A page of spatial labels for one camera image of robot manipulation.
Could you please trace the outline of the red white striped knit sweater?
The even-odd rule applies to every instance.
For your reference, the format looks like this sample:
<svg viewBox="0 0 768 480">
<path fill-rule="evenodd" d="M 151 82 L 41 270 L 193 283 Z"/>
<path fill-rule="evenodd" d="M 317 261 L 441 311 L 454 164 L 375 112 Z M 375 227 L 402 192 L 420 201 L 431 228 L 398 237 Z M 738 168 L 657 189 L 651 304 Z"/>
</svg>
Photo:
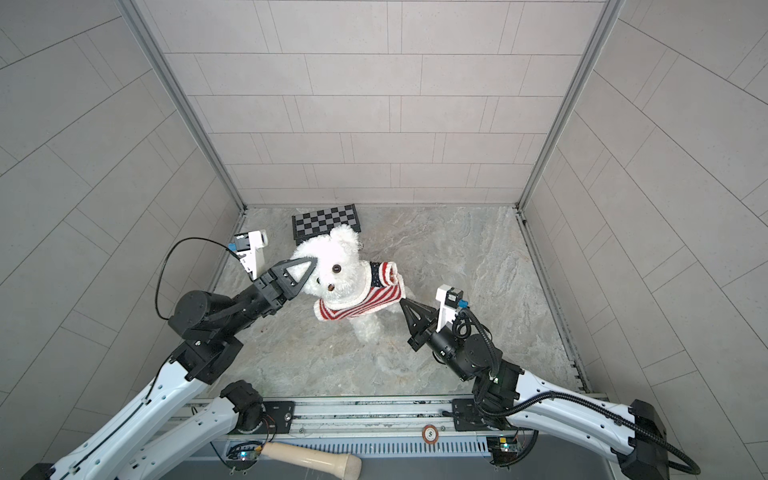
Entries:
<svg viewBox="0 0 768 480">
<path fill-rule="evenodd" d="M 339 306 L 330 306 L 323 299 L 317 300 L 314 313 L 318 320 L 337 321 L 373 314 L 406 297 L 403 277 L 395 262 L 368 262 L 368 266 L 368 289 Z"/>
</svg>

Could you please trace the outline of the white teddy bear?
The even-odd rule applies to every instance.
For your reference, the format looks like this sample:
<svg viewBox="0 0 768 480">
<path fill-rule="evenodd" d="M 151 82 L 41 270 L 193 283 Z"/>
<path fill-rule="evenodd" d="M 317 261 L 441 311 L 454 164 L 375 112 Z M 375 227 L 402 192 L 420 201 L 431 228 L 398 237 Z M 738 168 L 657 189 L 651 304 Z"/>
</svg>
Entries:
<svg viewBox="0 0 768 480">
<path fill-rule="evenodd" d="M 370 272 L 368 262 L 374 261 L 361 259 L 359 250 L 359 234 L 346 224 L 333 228 L 327 235 L 300 244 L 293 252 L 292 259 L 317 258 L 317 266 L 302 292 L 314 296 L 316 301 L 323 299 L 330 306 L 339 306 L 363 293 L 369 287 L 366 278 Z M 406 285 L 405 291 L 406 297 L 412 294 Z M 337 321 L 350 322 L 357 338 L 364 343 L 371 343 L 384 331 L 378 314 L 398 311 L 399 302 L 373 314 Z"/>
</svg>

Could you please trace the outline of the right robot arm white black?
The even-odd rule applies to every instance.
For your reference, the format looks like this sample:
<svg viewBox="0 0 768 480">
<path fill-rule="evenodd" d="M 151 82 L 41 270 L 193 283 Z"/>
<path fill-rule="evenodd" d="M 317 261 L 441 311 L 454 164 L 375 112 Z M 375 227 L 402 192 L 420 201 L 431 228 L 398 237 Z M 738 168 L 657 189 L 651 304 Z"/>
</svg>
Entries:
<svg viewBox="0 0 768 480">
<path fill-rule="evenodd" d="M 411 348 L 429 347 L 460 380 L 472 381 L 474 412 L 486 425 L 523 428 L 580 445 L 615 462 L 629 479 L 667 479 L 673 470 L 701 474 L 690 456 L 668 442 L 651 404 L 616 404 L 577 394 L 505 360 L 463 300 L 449 304 L 454 319 L 446 324 L 436 308 L 410 299 L 399 305 Z"/>
</svg>

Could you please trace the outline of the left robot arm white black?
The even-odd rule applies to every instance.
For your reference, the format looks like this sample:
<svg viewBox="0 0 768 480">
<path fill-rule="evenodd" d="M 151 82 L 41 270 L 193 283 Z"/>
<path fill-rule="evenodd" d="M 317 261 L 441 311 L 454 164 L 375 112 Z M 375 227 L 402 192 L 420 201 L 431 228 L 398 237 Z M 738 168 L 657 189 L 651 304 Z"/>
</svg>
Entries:
<svg viewBox="0 0 768 480">
<path fill-rule="evenodd" d="M 267 426 L 262 396 L 239 380 L 192 418 L 161 437 L 155 435 L 232 365 L 243 347 L 237 333 L 298 296 L 316 266 L 314 257 L 283 260 L 235 297 L 187 292 L 168 322 L 182 342 L 149 384 L 71 453 L 32 466 L 25 478 L 155 479 L 234 429 L 250 432 Z"/>
</svg>

